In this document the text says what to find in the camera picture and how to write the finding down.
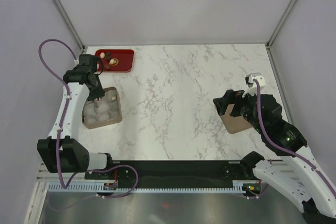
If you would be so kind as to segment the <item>metal tongs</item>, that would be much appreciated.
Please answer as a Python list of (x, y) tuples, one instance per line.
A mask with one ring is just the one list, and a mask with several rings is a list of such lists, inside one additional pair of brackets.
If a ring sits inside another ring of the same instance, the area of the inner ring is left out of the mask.
[(94, 99), (93, 102), (94, 102), (95, 108), (98, 108), (100, 106), (100, 99)]

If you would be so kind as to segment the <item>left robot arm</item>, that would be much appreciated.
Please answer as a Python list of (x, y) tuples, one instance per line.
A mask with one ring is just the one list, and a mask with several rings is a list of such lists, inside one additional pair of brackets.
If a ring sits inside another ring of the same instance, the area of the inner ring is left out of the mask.
[(55, 124), (46, 139), (39, 139), (37, 150), (50, 173), (82, 173), (95, 170), (103, 179), (114, 175), (110, 154), (91, 153), (79, 143), (79, 126), (87, 101), (104, 97), (97, 71), (98, 58), (84, 54), (61, 81), (64, 93)]

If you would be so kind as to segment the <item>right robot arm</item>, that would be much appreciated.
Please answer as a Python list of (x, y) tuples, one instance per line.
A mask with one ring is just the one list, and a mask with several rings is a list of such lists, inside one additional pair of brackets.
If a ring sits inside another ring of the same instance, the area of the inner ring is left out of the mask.
[(282, 118), (282, 107), (273, 95), (243, 93), (227, 90), (222, 97), (214, 98), (218, 115), (236, 124), (249, 124), (300, 181), (276, 170), (255, 151), (240, 161), (241, 175), (246, 179), (256, 177), (273, 187), (296, 205), (306, 223), (335, 223), (335, 185), (323, 174), (306, 139)]

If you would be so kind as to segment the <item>gold chocolate box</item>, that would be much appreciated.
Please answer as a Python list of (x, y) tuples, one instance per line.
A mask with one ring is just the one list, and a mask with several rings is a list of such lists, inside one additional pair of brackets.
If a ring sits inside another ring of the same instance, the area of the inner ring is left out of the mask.
[(95, 108), (93, 101), (86, 101), (82, 111), (82, 123), (91, 130), (103, 126), (113, 125), (122, 121), (120, 97), (115, 87), (105, 88), (104, 97), (100, 99), (100, 106)]

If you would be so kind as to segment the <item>dark brown chocolate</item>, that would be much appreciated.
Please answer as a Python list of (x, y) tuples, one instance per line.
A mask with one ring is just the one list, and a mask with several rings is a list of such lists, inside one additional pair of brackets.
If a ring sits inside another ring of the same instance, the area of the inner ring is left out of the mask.
[(108, 51), (108, 52), (106, 53), (106, 59), (108, 59), (108, 60), (111, 59), (111, 52)]

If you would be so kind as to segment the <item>red chocolate tray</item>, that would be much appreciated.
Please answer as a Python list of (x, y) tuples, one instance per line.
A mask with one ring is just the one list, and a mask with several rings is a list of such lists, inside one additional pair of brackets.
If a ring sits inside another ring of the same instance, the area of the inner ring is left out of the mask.
[[(111, 59), (102, 59), (100, 54), (111, 52)], [(133, 68), (135, 60), (135, 52), (132, 49), (99, 49), (94, 54), (98, 58), (98, 71), (102, 72), (130, 72)], [(114, 59), (115, 65), (111, 65), (110, 61)]]

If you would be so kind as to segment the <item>gold box lid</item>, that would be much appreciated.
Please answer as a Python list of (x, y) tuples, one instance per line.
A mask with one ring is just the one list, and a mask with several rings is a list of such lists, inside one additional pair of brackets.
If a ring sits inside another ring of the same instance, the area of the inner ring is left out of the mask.
[(233, 107), (233, 104), (229, 104), (225, 114), (220, 116), (226, 131), (229, 134), (236, 134), (252, 128), (252, 126), (242, 116), (230, 116)]

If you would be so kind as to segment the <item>right aluminium frame post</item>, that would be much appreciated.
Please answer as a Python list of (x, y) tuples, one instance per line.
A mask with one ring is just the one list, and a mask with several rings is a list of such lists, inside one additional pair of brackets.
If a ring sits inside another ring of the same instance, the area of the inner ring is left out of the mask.
[(294, 9), (295, 5), (297, 4), (298, 0), (290, 0), (287, 4), (284, 12), (282, 13), (279, 21), (277, 22), (270, 38), (266, 42), (265, 46), (267, 50), (270, 50), (272, 45), (274, 44), (276, 38), (278, 37), (283, 25), (285, 24), (286, 20), (288, 19), (289, 15), (291, 14), (292, 10)]

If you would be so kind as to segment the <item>aluminium frame post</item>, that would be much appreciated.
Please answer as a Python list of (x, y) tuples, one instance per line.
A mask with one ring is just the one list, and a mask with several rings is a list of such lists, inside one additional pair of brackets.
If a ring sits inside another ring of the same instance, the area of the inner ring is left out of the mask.
[(51, 0), (55, 8), (57, 9), (61, 19), (65, 23), (67, 29), (71, 33), (73, 39), (76, 41), (76, 44), (81, 49), (81, 51), (85, 50), (85, 43), (80, 38), (78, 32), (76, 31), (73, 22), (71, 21), (69, 15), (66, 12), (66, 9), (64, 8), (64, 5), (62, 4), (61, 0)]
[(285, 24), (286, 20), (288, 19), (289, 15), (291, 14), (292, 10), (294, 9), (295, 5), (297, 4), (298, 0), (290, 0), (287, 4), (284, 12), (282, 13), (279, 21), (277, 22), (270, 38), (266, 42), (265, 46), (267, 50), (270, 50), (272, 45), (274, 44), (276, 38), (278, 37), (283, 25)]

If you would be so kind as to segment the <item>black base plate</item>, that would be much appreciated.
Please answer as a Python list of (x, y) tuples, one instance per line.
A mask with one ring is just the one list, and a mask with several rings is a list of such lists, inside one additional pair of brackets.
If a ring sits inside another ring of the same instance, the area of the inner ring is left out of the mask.
[(85, 173), (85, 179), (117, 179), (122, 188), (131, 188), (138, 176), (138, 184), (144, 187), (227, 187), (233, 180), (256, 180), (254, 175), (247, 176), (239, 161), (114, 161), (111, 167), (129, 165), (108, 173)]

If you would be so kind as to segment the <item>left aluminium frame post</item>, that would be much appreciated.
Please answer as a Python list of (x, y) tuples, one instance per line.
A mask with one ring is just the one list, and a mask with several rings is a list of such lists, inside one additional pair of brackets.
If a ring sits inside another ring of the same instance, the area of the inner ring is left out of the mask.
[(55, 8), (57, 9), (61, 19), (65, 23), (67, 29), (71, 33), (73, 39), (76, 41), (76, 44), (81, 49), (81, 51), (85, 50), (85, 43), (80, 38), (78, 32), (76, 31), (73, 22), (71, 21), (69, 15), (66, 12), (66, 9), (64, 8), (64, 5), (62, 4), (61, 0), (51, 0)]

